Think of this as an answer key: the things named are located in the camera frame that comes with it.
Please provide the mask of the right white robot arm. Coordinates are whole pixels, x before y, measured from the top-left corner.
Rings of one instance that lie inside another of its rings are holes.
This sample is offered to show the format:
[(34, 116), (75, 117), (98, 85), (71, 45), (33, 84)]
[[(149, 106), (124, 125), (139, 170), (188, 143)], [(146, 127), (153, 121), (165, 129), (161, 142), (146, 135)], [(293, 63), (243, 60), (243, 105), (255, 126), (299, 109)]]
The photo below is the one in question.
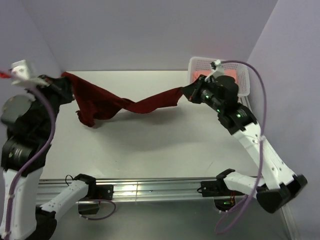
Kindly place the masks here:
[(248, 152), (258, 167), (256, 177), (227, 169), (216, 176), (213, 190), (222, 195), (231, 191), (252, 195), (268, 213), (274, 213), (294, 199), (308, 181), (295, 174), (275, 152), (251, 110), (239, 102), (239, 87), (230, 76), (219, 76), (211, 82), (205, 76), (182, 88), (182, 94), (193, 104), (206, 104), (217, 112), (220, 124)]

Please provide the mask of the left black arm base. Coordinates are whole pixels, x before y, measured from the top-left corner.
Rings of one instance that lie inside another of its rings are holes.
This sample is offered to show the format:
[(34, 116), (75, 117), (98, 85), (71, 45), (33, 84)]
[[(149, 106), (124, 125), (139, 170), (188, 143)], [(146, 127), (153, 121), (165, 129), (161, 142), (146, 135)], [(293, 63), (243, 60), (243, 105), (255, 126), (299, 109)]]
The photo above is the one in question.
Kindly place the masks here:
[(91, 196), (85, 196), (77, 205), (79, 215), (90, 221), (105, 220), (111, 217), (117, 206), (113, 202), (114, 186), (98, 185)]

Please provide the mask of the dark red t-shirt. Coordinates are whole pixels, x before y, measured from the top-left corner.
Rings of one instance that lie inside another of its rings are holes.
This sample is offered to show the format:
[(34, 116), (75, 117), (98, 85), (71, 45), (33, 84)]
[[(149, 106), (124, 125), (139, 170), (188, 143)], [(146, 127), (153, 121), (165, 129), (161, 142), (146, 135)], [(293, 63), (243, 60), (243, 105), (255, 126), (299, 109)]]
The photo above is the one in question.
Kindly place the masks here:
[(95, 120), (109, 120), (120, 110), (135, 114), (148, 114), (160, 108), (176, 107), (183, 95), (182, 88), (177, 87), (134, 102), (121, 98), (74, 74), (64, 72), (61, 76), (70, 80), (78, 105), (76, 112), (78, 119), (89, 128), (95, 126)]

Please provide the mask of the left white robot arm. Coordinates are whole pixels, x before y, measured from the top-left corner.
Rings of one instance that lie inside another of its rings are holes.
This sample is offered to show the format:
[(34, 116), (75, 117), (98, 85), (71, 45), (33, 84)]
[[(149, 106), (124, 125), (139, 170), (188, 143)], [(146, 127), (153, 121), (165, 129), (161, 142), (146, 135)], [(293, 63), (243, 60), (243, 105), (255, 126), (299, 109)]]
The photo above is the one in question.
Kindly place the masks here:
[(79, 174), (49, 202), (36, 205), (38, 185), (55, 134), (60, 106), (73, 101), (72, 83), (67, 77), (42, 75), (43, 85), (26, 95), (16, 95), (3, 106), (1, 122), (7, 128), (1, 167), (6, 200), (0, 237), (3, 240), (48, 240), (61, 217), (79, 200), (96, 197), (92, 176)]

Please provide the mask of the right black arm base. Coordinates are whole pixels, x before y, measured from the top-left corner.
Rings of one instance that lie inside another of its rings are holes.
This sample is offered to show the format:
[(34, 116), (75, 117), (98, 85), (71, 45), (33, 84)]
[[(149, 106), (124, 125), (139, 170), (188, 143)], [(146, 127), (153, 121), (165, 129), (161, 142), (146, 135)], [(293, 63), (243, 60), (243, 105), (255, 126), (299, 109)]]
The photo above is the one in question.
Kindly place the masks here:
[(228, 212), (236, 204), (236, 196), (241, 196), (242, 194), (227, 189), (222, 180), (213, 181), (201, 181), (200, 187), (197, 192), (204, 198), (214, 198), (214, 206), (221, 212)]

